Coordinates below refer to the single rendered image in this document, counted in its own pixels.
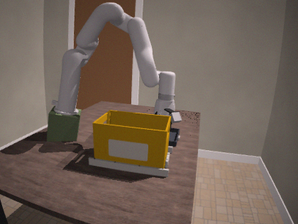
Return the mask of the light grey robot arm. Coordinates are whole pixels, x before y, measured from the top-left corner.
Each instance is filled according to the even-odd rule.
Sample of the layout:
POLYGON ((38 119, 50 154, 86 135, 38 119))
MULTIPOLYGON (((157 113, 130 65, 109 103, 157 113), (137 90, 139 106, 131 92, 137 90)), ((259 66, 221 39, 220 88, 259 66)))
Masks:
POLYGON ((77 95, 81 67, 85 66, 96 50, 98 36, 105 24, 112 25, 129 33, 136 56, 141 79, 147 87, 159 84, 158 98, 164 101, 174 99, 175 73, 160 72, 155 68, 153 50, 144 21, 131 17, 115 3, 104 3, 95 8, 77 35, 75 49, 68 50, 62 58, 62 74, 58 101, 52 100, 54 111, 62 115, 76 115, 77 95))

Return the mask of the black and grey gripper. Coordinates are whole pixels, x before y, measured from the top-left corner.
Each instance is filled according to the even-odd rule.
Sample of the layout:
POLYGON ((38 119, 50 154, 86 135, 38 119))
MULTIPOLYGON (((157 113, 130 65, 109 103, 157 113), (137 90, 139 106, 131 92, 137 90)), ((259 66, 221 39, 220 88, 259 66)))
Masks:
POLYGON ((169 113, 164 108, 175 110, 175 101, 164 101, 157 99, 155 102, 154 115, 169 116, 169 113))

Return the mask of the yellow crate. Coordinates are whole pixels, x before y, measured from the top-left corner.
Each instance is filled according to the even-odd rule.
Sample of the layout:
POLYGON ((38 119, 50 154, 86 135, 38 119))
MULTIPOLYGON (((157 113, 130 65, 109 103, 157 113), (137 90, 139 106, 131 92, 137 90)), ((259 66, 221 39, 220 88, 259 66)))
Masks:
POLYGON ((171 116, 110 110, 93 122, 94 158, 164 169, 170 121, 171 116))

